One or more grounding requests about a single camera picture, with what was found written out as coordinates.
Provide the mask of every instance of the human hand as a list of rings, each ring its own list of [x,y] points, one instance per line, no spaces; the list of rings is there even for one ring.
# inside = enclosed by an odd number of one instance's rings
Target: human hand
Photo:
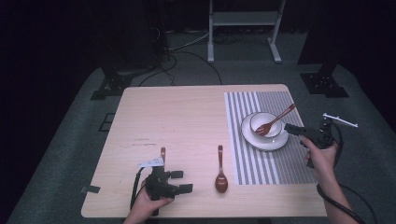
[[[338,149],[337,143],[334,142],[332,146],[328,148],[319,149],[311,142],[311,140],[303,135],[301,136],[301,140],[309,149],[304,157],[304,161],[307,163],[308,160],[311,160],[314,164],[314,176],[317,181],[321,183],[329,178],[332,180],[335,179],[333,167],[335,155],[337,154]]]
[[[163,207],[175,199],[172,198],[160,198],[158,201],[152,201],[143,187],[138,193],[136,200],[134,201],[134,206],[132,207],[128,217],[123,222],[124,224],[137,224],[142,223],[148,219],[152,213]]]

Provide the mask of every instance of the wooden table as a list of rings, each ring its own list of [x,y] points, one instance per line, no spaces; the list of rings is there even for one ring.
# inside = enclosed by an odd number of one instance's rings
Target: wooden table
[[[126,217],[137,164],[160,156],[165,171],[184,171],[169,184],[193,184],[189,194],[161,208],[157,217],[323,217],[315,184],[236,185],[224,92],[287,91],[285,85],[139,87],[124,91],[92,179],[84,217]],[[215,189],[218,145],[229,180],[224,194]],[[146,168],[140,180],[151,173]]]

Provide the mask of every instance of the striped placemat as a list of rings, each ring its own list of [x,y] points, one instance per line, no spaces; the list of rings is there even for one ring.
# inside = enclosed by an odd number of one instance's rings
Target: striped placemat
[[[290,135],[285,146],[274,151],[258,150],[241,133],[242,120],[255,112],[282,113],[292,100],[287,91],[225,92],[227,120],[233,152],[235,184],[306,184],[316,183],[312,170],[304,164],[307,151],[298,136]],[[285,123],[303,124],[296,110],[282,119]]]

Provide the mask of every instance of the saucer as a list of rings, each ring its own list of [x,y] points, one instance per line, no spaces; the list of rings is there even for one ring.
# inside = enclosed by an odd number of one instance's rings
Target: saucer
[[[250,128],[250,120],[256,113],[249,114],[242,120],[241,130],[245,139],[257,149],[272,151],[285,146],[288,142],[289,134],[284,130],[285,123],[282,122],[282,131],[275,137],[262,138],[254,134]]]

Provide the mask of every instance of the white shelf frame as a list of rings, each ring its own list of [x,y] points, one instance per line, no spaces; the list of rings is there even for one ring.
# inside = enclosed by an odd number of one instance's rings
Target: white shelf frame
[[[283,9],[286,0],[281,0],[278,11],[254,11],[254,12],[214,12],[213,0],[209,3],[209,39],[207,41],[207,61],[213,63],[215,54],[213,50],[213,27],[214,26],[244,26],[244,25],[273,25],[274,31],[267,38],[268,45],[273,54],[275,63],[282,63],[276,47],[276,37],[279,25],[282,21]]]

